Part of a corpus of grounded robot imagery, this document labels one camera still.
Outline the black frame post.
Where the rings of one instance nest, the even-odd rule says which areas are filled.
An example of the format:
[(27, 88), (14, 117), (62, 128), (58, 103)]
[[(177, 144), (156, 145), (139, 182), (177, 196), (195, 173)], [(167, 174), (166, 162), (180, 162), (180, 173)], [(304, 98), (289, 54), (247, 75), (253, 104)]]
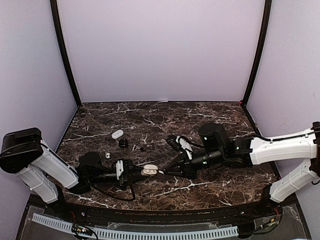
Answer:
[(271, 15), (271, 8), (272, 8), (272, 0), (265, 0), (264, 1), (264, 8), (263, 8), (263, 14), (262, 14), (262, 20), (261, 20), (261, 27), (259, 31), (259, 36), (258, 36), (258, 42), (257, 42), (257, 47), (252, 63), (252, 68), (250, 71), (250, 75), (248, 78), (247, 86), (244, 92), (243, 99), (241, 100), (241, 106), (243, 108), (246, 108), (254, 87), (254, 83), (257, 77), (259, 65), (261, 62), (262, 54), (263, 54), (263, 49), (265, 45), (265, 40), (267, 36), (267, 31), (268, 31), (268, 25), (269, 25), (269, 20), (270, 20), (270, 15)]
[(49, 2), (50, 2), (50, 8), (51, 8), (51, 15), (53, 19), (53, 25), (55, 29), (55, 35), (56, 35), (56, 39), (57, 39), (57, 43), (60, 51), (60, 56), (61, 56), (64, 70), (67, 76), (68, 84), (72, 92), (73, 99), (75, 101), (77, 108), (79, 108), (82, 105), (82, 101), (76, 86), (76, 81), (72, 72), (69, 56), (67, 53), (67, 47), (64, 39), (64, 34), (63, 34), (63, 29), (62, 29), (60, 14), (59, 14), (58, 1), (50, 0)]

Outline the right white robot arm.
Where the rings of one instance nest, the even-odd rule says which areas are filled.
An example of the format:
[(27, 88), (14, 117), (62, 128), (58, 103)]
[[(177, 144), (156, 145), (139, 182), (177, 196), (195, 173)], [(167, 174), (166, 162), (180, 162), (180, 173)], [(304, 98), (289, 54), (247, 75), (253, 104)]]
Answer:
[(178, 156), (163, 171), (165, 175), (193, 180), (197, 171), (212, 166), (234, 169), (260, 164), (303, 159), (303, 162), (282, 179), (266, 186), (255, 213), (266, 217), (288, 196), (320, 178), (320, 123), (301, 132), (265, 138), (260, 135), (231, 140), (222, 124), (209, 122), (201, 126), (198, 135), (201, 151), (194, 152), (184, 136), (170, 134), (166, 142)]

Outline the left black frame post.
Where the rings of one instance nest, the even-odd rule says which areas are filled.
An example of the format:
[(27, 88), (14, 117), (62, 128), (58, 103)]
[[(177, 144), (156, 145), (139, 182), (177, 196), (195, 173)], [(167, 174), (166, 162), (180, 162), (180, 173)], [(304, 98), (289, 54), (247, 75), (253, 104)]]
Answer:
[(50, 8), (51, 8), (51, 15), (53, 19), (53, 25), (55, 29), (55, 35), (56, 35), (56, 39), (57, 39), (57, 43), (60, 51), (60, 56), (61, 56), (64, 70), (67, 76), (68, 84), (72, 92), (73, 99), (75, 101), (77, 108), (79, 108), (82, 105), (82, 101), (76, 86), (76, 81), (72, 72), (69, 56), (67, 53), (67, 47), (64, 39), (64, 34), (63, 34), (63, 29), (62, 29), (60, 14), (59, 14), (58, 1), (50, 0), (49, 2), (50, 2)]

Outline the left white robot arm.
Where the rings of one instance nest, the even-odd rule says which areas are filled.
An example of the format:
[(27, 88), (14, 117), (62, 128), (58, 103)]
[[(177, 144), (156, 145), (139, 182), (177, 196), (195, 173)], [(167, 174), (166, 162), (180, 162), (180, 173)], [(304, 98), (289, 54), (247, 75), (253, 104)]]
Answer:
[(97, 152), (86, 153), (79, 159), (78, 167), (73, 167), (48, 147), (36, 127), (3, 137), (0, 167), (20, 178), (46, 204), (51, 204), (51, 210), (60, 218), (67, 218), (71, 213), (70, 206), (63, 201), (62, 187), (81, 195), (91, 191), (95, 184), (112, 183), (125, 190), (147, 178), (145, 168), (131, 160), (119, 159), (110, 168), (103, 166)]

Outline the right black frame post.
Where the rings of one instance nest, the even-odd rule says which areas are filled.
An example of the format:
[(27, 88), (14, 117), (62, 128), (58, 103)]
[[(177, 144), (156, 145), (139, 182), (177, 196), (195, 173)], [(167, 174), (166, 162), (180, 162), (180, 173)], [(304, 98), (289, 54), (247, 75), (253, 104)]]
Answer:
[(267, 31), (268, 31), (268, 25), (269, 25), (269, 20), (270, 20), (270, 15), (271, 15), (271, 8), (272, 8), (272, 0), (265, 0), (264, 1), (264, 8), (263, 8), (263, 14), (262, 14), (262, 20), (261, 20), (261, 27), (259, 31), (259, 36), (258, 36), (258, 42), (257, 42), (257, 47), (252, 63), (252, 68), (250, 71), (250, 75), (248, 78), (247, 86), (244, 92), (243, 99), (241, 100), (241, 106), (243, 108), (246, 108), (254, 87), (254, 83), (257, 77), (259, 65), (261, 62), (262, 54), (263, 54), (263, 49), (265, 45), (265, 40), (267, 36)]

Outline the black front table rail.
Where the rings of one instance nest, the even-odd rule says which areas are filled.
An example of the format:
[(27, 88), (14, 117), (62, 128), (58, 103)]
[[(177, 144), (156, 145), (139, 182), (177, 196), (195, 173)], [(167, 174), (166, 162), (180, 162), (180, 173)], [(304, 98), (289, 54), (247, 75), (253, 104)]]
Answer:
[(106, 224), (108, 222), (133, 224), (183, 224), (222, 221), (224, 223), (253, 221), (263, 214), (257, 213), (257, 204), (214, 207), (193, 210), (124, 210), (66, 203), (67, 211), (59, 217), (79, 223)]

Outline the black round charging case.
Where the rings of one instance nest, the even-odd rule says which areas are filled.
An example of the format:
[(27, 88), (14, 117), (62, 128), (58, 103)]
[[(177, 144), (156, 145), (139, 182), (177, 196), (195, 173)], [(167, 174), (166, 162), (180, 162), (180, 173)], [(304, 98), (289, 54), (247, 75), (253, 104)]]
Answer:
[(122, 149), (125, 149), (129, 146), (129, 142), (126, 138), (122, 138), (118, 141), (118, 146)]

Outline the beige gold-rimmed charging case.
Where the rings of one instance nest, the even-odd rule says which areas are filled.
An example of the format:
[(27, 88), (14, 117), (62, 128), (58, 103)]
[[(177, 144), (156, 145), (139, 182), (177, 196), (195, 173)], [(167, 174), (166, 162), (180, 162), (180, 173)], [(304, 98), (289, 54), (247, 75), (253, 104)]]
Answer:
[(154, 176), (158, 173), (158, 167), (154, 164), (145, 164), (141, 170), (142, 176)]

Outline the white oval charging case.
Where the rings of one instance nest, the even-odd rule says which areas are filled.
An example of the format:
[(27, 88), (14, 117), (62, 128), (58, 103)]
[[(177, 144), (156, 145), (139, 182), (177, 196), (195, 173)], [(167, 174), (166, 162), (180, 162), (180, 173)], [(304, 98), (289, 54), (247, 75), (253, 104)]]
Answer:
[(124, 135), (124, 131), (122, 129), (116, 130), (115, 132), (113, 132), (111, 134), (111, 137), (116, 140), (119, 139), (120, 137), (122, 137)]

